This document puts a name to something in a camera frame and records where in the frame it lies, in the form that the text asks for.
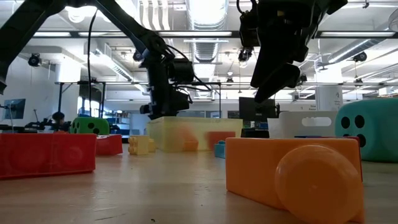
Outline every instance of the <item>black dot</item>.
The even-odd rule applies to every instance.
[[[366,145],[365,136],[363,136],[363,134],[359,134],[359,135],[357,135],[357,137],[359,138],[359,146],[364,147]]]
[[[342,118],[342,119],[341,119],[341,126],[342,126],[344,129],[349,128],[349,118],[347,118],[347,117]]]
[[[361,115],[356,116],[355,117],[355,125],[358,128],[362,128],[365,125],[365,119]]]

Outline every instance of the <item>table surface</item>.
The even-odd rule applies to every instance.
[[[398,164],[364,162],[366,223],[398,223]],[[225,190],[210,152],[97,158],[91,174],[0,181],[0,223],[302,223]]]

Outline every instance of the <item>person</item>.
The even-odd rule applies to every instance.
[[[52,115],[52,119],[54,120],[54,124],[51,130],[55,131],[69,131],[69,126],[65,123],[65,115],[62,112],[55,112]]]

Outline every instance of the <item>green toy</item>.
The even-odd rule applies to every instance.
[[[109,135],[109,123],[102,118],[75,118],[70,126],[70,133]]]
[[[398,162],[398,99],[363,100],[344,105],[336,136],[357,136],[365,161]]]

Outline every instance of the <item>yellow toy block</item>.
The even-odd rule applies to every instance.
[[[148,155],[149,154],[149,136],[130,136],[129,153],[131,155]]]
[[[156,145],[155,145],[155,141],[153,139],[149,139],[148,142],[148,151],[150,153],[154,153],[156,152]]]

